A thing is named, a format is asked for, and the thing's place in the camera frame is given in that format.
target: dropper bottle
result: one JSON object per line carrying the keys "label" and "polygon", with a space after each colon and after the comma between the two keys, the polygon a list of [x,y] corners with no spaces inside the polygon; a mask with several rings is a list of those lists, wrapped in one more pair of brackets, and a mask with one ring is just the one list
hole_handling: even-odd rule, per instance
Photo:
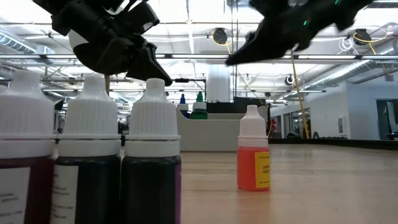
{"label": "dropper bottle", "polygon": [[191,119],[208,119],[208,113],[206,112],[206,103],[203,102],[203,95],[201,91],[197,95],[197,101],[193,103]]}
{"label": "dropper bottle", "polygon": [[50,221],[54,104],[40,78],[18,70],[0,93],[0,223]]}
{"label": "dropper bottle", "polygon": [[165,83],[147,81],[131,110],[121,174],[122,224],[180,224],[180,136],[174,104]]}
{"label": "dropper bottle", "polygon": [[51,224],[113,224],[119,217],[118,108],[101,75],[85,78],[59,135]]}
{"label": "dropper bottle", "polygon": [[177,105],[177,109],[179,111],[181,111],[181,113],[182,113],[182,115],[184,115],[184,117],[186,117],[188,119],[190,118],[190,114],[188,113],[189,108],[188,108],[187,103],[185,102],[184,94],[181,94],[180,103]]}
{"label": "dropper bottle", "polygon": [[256,105],[241,119],[238,137],[238,187],[264,191],[270,187],[270,159],[266,122]]}

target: wooden table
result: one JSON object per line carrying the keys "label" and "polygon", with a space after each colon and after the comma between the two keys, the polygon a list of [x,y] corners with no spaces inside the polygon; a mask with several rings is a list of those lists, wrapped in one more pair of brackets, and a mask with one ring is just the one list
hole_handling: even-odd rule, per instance
{"label": "wooden table", "polygon": [[182,223],[398,223],[398,152],[270,149],[270,192],[236,188],[234,153],[183,153]]}

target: metal pole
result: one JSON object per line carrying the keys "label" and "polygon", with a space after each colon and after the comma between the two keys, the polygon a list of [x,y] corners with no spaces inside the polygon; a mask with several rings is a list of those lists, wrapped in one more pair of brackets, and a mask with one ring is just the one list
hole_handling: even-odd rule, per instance
{"label": "metal pole", "polygon": [[109,96],[109,91],[111,90],[111,76],[110,75],[105,75],[105,89],[106,93]]}

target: purple liquid bottle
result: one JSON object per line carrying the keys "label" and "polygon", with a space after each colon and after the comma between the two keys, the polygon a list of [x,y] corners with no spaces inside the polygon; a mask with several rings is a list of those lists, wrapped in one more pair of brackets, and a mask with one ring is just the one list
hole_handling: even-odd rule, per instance
{"label": "purple liquid bottle", "polygon": [[122,224],[180,224],[180,136],[164,81],[147,81],[135,102],[121,173]]}

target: fluorescent light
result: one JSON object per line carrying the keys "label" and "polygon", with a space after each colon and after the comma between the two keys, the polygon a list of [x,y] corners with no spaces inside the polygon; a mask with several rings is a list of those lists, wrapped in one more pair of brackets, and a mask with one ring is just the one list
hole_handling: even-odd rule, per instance
{"label": "fluorescent light", "polygon": [[77,59],[76,55],[70,54],[70,55],[46,55],[47,58],[51,59]]}
{"label": "fluorescent light", "polygon": [[280,103],[273,104],[273,103],[271,103],[271,106],[286,106],[286,104],[280,104]]}
{"label": "fluorescent light", "polygon": [[325,93],[326,90],[300,90],[301,93]]}
{"label": "fluorescent light", "polygon": [[286,103],[287,101],[286,100],[266,100],[266,102],[269,102],[269,103]]}
{"label": "fluorescent light", "polygon": [[398,0],[375,0],[376,3],[398,3]]}
{"label": "fluorescent light", "polygon": [[40,59],[39,55],[0,55],[0,59]]}
{"label": "fluorescent light", "polygon": [[61,89],[61,90],[43,90],[43,91],[47,91],[47,92],[68,92],[68,91],[74,91],[74,90],[63,90],[63,89]]}
{"label": "fluorescent light", "polygon": [[228,58],[228,55],[172,55],[172,58],[214,58],[214,59],[226,59]]}
{"label": "fluorescent light", "polygon": [[384,60],[396,60],[396,59],[398,59],[398,56],[396,56],[396,55],[365,55],[365,56],[362,56],[362,59],[370,59],[370,60],[382,60],[382,59],[384,59]]}
{"label": "fluorescent light", "polygon": [[355,55],[299,55],[299,59],[354,59]]}
{"label": "fluorescent light", "polygon": [[33,37],[25,37],[27,40],[37,40],[37,39],[45,39],[48,38],[46,35],[40,35],[40,36],[33,36]]}

